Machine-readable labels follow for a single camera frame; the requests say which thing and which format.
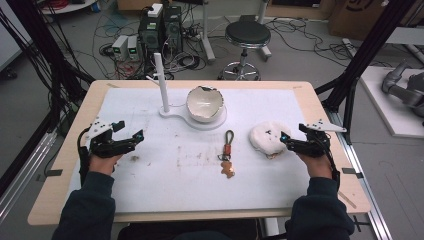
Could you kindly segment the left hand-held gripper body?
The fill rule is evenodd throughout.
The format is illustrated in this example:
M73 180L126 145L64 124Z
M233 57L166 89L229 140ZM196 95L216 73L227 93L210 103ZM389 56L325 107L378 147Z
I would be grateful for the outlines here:
M96 117L90 127L87 129L86 139L89 146L83 147L83 156L87 158L90 154L94 154L101 158L110 158L117 155L129 153L134 147L124 144L124 140L115 141L112 135L112 124Z

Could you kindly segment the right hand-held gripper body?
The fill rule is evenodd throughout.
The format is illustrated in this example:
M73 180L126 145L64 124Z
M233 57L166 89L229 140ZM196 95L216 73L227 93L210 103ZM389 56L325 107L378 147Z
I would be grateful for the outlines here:
M315 123L304 124L313 132L306 135L305 141L299 141L299 145L292 149L296 153L307 155L313 158L321 157L330 150L330 137L327 132L346 132L347 129L329 121L322 119L317 120Z

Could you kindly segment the round white plush toy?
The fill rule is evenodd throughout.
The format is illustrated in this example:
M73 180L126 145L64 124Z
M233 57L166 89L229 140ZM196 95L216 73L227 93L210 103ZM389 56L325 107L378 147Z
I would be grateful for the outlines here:
M274 159L287 151L286 145L280 141L282 132L291 134L290 128L283 122L262 122L250 130L249 141L256 151L268 159Z

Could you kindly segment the person's left hand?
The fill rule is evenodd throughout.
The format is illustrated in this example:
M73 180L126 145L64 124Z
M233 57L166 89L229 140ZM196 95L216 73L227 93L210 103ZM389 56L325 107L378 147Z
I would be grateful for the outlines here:
M89 161L89 170L91 172L98 172L105 175L111 175L114 171L114 166L121 159L121 155L113 156L110 158L101 158L92 155Z

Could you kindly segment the person's right hand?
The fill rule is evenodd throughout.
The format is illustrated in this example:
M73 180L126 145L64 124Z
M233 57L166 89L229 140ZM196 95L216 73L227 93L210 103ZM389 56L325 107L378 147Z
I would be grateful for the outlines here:
M298 157L306 165L307 172L311 178L332 178L332 168L330 161L326 156L313 158L307 155L299 154Z

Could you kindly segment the white table mat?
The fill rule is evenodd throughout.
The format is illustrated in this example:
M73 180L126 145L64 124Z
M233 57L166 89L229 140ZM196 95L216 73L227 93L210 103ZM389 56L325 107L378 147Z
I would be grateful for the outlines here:
M117 213L282 209L305 194L309 177L294 153L268 159L249 141L250 130L265 121L283 122L291 137L302 138L298 125L304 118L294 92L225 89L222 94L225 123L199 131L180 118L161 117L162 100L156 88L107 91L99 117L125 122L114 139L127 139L139 130L145 136L115 168L112 194ZM227 130L234 132L235 175L230 179L221 173L218 159Z

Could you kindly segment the white eggshell-shaped bowl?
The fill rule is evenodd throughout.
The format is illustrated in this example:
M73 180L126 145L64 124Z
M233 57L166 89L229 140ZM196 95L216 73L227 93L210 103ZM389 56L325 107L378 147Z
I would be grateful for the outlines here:
M201 123L217 120L224 110L224 98L221 92L210 86L197 86L186 98L189 115Z

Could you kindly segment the small grey power supply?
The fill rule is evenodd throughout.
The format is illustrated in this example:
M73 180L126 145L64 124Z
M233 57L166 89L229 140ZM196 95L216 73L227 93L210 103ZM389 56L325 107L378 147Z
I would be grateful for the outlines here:
M139 56L138 38L136 36L128 37L127 49L128 49L129 59L131 61L138 61L140 56Z
M112 50L115 59L118 61L125 61L128 57L128 37L126 35L119 36L112 44Z

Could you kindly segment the white platform board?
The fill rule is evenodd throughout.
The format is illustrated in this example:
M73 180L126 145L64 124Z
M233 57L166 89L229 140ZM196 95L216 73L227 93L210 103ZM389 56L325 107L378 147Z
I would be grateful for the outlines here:
M361 83L392 136L424 139L424 118L415 115L399 98L381 90L390 71L389 67L369 66L361 76Z

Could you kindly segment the black round stool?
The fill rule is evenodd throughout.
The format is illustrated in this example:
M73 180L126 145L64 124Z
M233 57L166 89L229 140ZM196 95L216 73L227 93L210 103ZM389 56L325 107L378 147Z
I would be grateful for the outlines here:
M240 47L242 52L238 61L229 63L220 71L218 80L260 81L259 70L247 62L248 50L266 47L271 39L269 29L257 21L236 21L226 27L225 38Z

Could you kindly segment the white box on computer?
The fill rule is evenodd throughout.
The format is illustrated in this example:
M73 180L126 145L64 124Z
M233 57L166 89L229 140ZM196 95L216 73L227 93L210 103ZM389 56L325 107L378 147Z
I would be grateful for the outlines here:
M162 13L163 10L163 5L160 3L154 3L150 8L149 11L147 13L147 15L149 17L152 18L158 18L160 16L160 14Z

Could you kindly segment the cardboard box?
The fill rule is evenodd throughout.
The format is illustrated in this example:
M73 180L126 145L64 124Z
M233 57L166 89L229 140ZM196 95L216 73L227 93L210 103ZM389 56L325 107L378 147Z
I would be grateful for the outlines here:
M336 0L328 22L329 34L365 40L389 2L390 0Z

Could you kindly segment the gingerbread bear keychain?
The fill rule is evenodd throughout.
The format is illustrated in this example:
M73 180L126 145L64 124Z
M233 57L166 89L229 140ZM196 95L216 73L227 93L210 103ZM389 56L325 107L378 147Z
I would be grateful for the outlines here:
M235 175L233 164L231 162L231 146L234 139L234 132L227 130L225 133L225 143L223 146L222 154L218 156L221 161L221 173L224 174L228 179Z

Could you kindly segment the aluminium rail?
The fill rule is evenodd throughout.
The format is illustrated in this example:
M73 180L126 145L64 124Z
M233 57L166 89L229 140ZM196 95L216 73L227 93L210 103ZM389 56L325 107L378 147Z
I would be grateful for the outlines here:
M36 145L30 148L29 155L24 158L23 166L0 197L0 225L6 220L15 203L50 152L56 139L56 132L45 133L39 141L36 141Z
M337 133L338 141L340 142L347 159L349 160L352 169L355 172L363 192L370 204L370 210L366 213L368 222L374 232L377 240L393 240L389 228L384 220L384 217L379 209L378 203L373 195L371 187L367 181L365 172L362 169L361 163L352 145L348 144L343 133Z

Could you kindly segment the black metal frame post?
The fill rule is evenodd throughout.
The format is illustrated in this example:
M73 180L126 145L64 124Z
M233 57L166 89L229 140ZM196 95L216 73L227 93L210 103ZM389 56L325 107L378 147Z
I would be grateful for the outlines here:
M32 40L29 43L0 8L0 23L32 64L37 76L48 90L48 131L53 131L72 105L79 104L87 91L82 83L90 85L95 79L85 73L74 60L72 65L64 56L47 27L35 0L5 0Z
M340 76L319 86L315 93L320 95L330 90L329 96L322 101L325 110L337 113L339 106L345 102L343 134L346 142L351 145L351 123L354 109L356 86L362 74L374 59L381 47L386 43L395 28L400 24L416 0L389 0L382 15L377 19L370 33L357 50L349 65Z

